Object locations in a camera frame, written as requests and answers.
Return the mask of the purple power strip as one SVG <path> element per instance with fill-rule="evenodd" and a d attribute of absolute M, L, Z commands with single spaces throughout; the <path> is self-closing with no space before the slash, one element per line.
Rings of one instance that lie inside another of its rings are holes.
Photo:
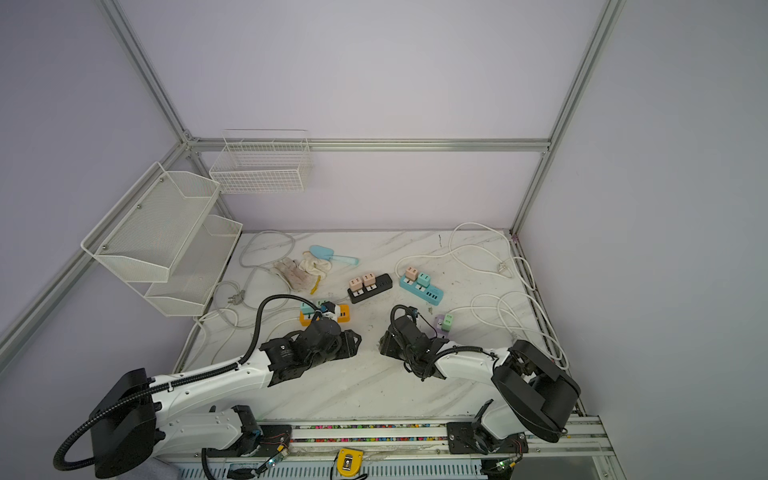
<path fill-rule="evenodd" d="M 448 333 L 450 331 L 450 324 L 446 323 L 445 316 L 444 315 L 436 315 L 435 316 L 435 328 L 440 333 Z"/>

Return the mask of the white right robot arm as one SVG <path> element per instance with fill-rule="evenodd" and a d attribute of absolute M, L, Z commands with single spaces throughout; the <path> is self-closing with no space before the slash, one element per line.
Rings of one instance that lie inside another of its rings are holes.
<path fill-rule="evenodd" d="M 528 436 L 557 443 L 581 395 L 577 382 L 533 343 L 517 340 L 506 349 L 460 345 L 429 336 L 414 307 L 396 305 L 379 342 L 380 354 L 404 363 L 420 381 L 462 379 L 491 386 L 503 399 L 487 400 L 470 422 L 447 426 L 453 453 L 491 455 L 528 451 Z"/>

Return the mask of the green USB charger plug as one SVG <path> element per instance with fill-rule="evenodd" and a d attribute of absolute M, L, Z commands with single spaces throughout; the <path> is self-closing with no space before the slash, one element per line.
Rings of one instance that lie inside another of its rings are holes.
<path fill-rule="evenodd" d="M 454 322 L 454 315 L 453 314 L 446 314 L 443 317 L 442 323 L 440 325 L 441 330 L 443 332 L 450 332 L 453 326 Z"/>

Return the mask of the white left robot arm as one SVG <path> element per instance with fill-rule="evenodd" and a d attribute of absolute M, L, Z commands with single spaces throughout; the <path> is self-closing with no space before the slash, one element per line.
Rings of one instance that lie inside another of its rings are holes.
<path fill-rule="evenodd" d="M 58 447 L 54 468 L 93 467 L 96 478 L 108 479 L 157 456 L 196 452 L 208 460 L 286 450 L 289 427 L 260 426 L 235 397 L 352 358 L 362 338 L 343 328 L 334 310 L 311 303 L 304 329 L 262 342 L 263 314 L 275 299 L 269 296 L 257 308 L 253 335 L 240 357 L 184 373 L 149 377 L 140 368 L 124 374 Z"/>

